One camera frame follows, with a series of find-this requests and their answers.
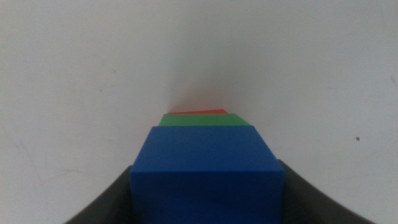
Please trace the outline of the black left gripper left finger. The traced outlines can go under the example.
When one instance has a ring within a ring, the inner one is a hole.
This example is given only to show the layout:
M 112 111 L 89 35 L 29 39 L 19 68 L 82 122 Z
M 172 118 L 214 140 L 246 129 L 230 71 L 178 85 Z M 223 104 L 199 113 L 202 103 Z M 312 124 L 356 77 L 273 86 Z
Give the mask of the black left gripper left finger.
M 66 224 L 131 224 L 132 201 L 129 171 L 122 174 L 82 211 L 69 219 Z

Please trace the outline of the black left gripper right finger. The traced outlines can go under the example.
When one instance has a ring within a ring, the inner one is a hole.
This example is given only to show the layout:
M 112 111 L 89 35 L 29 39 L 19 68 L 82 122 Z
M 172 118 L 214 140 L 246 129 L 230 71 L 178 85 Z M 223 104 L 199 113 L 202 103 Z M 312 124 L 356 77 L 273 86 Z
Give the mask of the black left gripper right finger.
M 282 160 L 279 162 L 285 170 L 283 224 L 374 224 L 318 190 Z

